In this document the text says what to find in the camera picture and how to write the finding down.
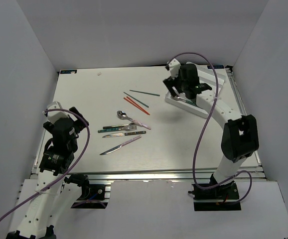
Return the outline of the knife with pink handle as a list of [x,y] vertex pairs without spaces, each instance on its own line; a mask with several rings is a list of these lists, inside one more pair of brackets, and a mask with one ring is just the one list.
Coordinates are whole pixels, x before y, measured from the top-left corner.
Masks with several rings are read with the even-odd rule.
[[130,140],[127,140],[127,141],[123,142],[122,144],[119,144],[119,145],[117,145],[117,146],[115,146],[115,147],[113,147],[113,148],[111,148],[111,149],[109,149],[109,150],[107,150],[105,152],[102,152],[100,155],[107,155],[107,154],[110,154],[112,152],[115,152],[115,151],[121,149],[122,147],[126,146],[127,144],[130,144],[130,143],[140,139],[141,137],[142,137],[141,135],[136,136],[136,137],[134,137],[134,138],[132,138]]

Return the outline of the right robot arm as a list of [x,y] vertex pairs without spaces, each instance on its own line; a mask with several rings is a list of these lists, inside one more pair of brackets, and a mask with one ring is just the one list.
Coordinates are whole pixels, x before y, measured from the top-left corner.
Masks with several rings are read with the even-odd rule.
[[180,64],[173,61],[166,65],[170,77],[163,83],[174,99],[183,93],[208,113],[207,121],[214,119],[222,128],[221,150],[223,157],[212,174],[208,186],[197,187],[209,190],[217,199],[228,192],[234,178],[239,175],[243,162],[259,148],[257,121],[253,115],[243,115],[229,107],[218,95],[219,87],[212,88],[199,80],[195,64]]

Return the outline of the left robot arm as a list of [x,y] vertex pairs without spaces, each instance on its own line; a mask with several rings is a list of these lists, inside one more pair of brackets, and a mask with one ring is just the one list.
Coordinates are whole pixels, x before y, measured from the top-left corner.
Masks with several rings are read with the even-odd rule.
[[68,110],[54,102],[45,111],[47,122],[43,127],[52,137],[44,147],[34,195],[21,202],[28,209],[8,239],[54,239],[54,228],[60,216],[78,198],[90,193],[87,177],[82,174],[66,175],[78,163],[74,158],[78,150],[77,139],[88,121],[75,108]]

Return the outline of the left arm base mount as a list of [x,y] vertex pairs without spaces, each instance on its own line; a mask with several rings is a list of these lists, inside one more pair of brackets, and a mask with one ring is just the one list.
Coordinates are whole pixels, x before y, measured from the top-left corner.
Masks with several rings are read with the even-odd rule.
[[105,202],[105,184],[91,184],[87,175],[71,174],[64,179],[65,185],[76,185],[79,198],[73,203],[74,209],[105,209],[108,202]]

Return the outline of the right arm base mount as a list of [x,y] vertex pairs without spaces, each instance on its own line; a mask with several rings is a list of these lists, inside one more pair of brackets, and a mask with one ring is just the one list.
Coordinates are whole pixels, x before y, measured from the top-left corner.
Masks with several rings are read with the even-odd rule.
[[241,203],[239,192],[235,182],[228,186],[218,186],[213,189],[199,189],[192,184],[192,189],[188,191],[192,196],[194,210],[196,212],[218,212],[218,211],[240,211]]

